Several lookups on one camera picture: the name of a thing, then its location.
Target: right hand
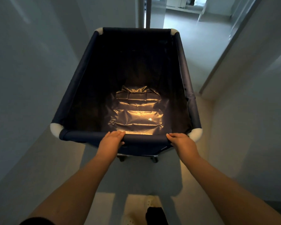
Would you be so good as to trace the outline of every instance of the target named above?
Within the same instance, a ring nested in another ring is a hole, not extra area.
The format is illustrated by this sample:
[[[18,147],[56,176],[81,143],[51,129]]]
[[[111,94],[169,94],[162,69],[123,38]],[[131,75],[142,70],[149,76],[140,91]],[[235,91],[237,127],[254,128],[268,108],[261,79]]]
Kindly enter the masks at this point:
[[[200,158],[196,143],[184,133],[167,133],[166,136],[184,164]]]

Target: hand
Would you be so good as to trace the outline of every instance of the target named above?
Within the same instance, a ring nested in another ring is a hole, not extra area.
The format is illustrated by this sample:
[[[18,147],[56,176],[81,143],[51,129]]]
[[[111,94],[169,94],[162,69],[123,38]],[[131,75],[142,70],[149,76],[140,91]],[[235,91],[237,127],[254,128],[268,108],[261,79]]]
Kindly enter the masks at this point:
[[[112,163],[116,158],[118,149],[124,144],[123,141],[121,142],[124,135],[125,132],[121,131],[108,132],[99,144],[96,157]]]
[[[186,162],[200,158],[195,142],[184,133],[167,133],[167,138],[171,141],[176,152],[185,164]]]

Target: white sneaker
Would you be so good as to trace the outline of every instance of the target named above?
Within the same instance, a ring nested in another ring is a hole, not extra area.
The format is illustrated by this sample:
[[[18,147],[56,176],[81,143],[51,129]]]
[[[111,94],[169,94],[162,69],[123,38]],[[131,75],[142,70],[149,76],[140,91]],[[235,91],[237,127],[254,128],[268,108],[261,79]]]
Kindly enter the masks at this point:
[[[135,220],[128,215],[122,216],[121,225],[137,225]]]
[[[153,207],[153,208],[161,208],[162,207],[158,197],[152,196],[152,195],[146,197],[146,200],[145,200],[146,211],[148,210],[149,207]]]

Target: forearm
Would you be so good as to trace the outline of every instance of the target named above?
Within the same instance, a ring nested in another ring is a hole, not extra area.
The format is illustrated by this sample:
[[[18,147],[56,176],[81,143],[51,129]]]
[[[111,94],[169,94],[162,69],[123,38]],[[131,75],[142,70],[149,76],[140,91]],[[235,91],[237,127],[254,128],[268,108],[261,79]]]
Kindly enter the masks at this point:
[[[204,159],[185,164],[225,224],[281,224],[281,215]]]
[[[109,163],[94,157],[41,203],[30,217],[44,217],[59,224],[84,224],[96,190]]]

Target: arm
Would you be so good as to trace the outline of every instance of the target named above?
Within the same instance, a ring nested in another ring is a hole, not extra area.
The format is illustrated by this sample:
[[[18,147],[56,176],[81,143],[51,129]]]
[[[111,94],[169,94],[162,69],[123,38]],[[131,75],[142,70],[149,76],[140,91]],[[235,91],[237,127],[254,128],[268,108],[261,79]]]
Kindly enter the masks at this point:
[[[29,216],[43,217],[54,224],[84,224],[93,199],[110,164],[115,159],[125,132],[108,132],[96,156],[47,197]]]
[[[167,138],[225,224],[281,224],[278,212],[202,159],[187,135],[170,133]]]

